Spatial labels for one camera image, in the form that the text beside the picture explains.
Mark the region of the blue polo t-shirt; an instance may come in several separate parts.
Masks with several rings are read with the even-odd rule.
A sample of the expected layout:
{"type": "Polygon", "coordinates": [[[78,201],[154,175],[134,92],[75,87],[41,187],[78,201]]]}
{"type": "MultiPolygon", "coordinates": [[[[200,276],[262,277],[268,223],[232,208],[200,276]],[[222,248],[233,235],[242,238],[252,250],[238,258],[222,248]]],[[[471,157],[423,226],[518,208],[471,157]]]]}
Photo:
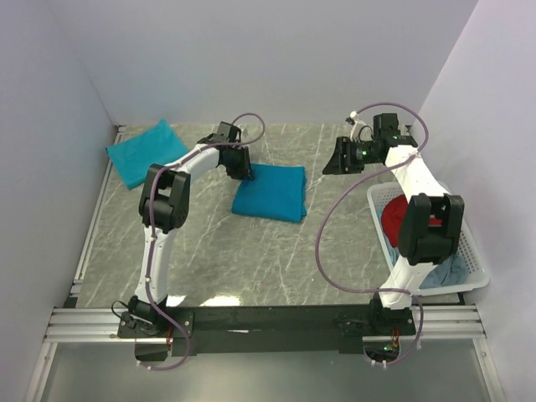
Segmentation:
{"type": "Polygon", "coordinates": [[[242,216],[301,223],[307,174],[303,166],[253,164],[253,180],[243,180],[234,196],[231,212],[242,216]]]}

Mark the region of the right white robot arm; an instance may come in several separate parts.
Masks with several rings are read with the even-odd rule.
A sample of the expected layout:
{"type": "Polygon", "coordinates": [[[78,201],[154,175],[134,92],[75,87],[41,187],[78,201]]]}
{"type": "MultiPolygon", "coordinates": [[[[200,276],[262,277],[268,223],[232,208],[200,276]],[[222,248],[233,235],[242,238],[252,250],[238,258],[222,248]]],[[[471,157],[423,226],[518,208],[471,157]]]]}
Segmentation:
{"type": "Polygon", "coordinates": [[[373,292],[381,305],[370,310],[368,326],[385,334],[397,323],[395,311],[410,307],[424,279],[457,252],[465,204],[450,194],[423,161],[422,146],[400,132],[398,117],[374,117],[372,137],[356,141],[338,137],[325,175],[361,173],[369,164],[381,163],[397,180],[407,202],[398,234],[399,257],[389,278],[373,292]]]}

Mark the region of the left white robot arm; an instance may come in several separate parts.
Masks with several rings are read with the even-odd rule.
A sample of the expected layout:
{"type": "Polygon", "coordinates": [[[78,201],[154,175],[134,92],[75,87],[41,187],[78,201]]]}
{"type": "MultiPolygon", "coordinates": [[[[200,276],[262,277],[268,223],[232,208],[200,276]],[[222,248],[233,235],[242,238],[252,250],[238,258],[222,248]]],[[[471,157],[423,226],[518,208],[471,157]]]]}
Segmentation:
{"type": "Polygon", "coordinates": [[[117,337],[189,336],[193,314],[167,305],[173,243],[188,218],[194,181],[220,166],[234,180],[253,178],[244,135],[237,121],[222,121],[185,156],[148,168],[138,206],[144,233],[142,268],[134,295],[120,315],[117,337]]]}

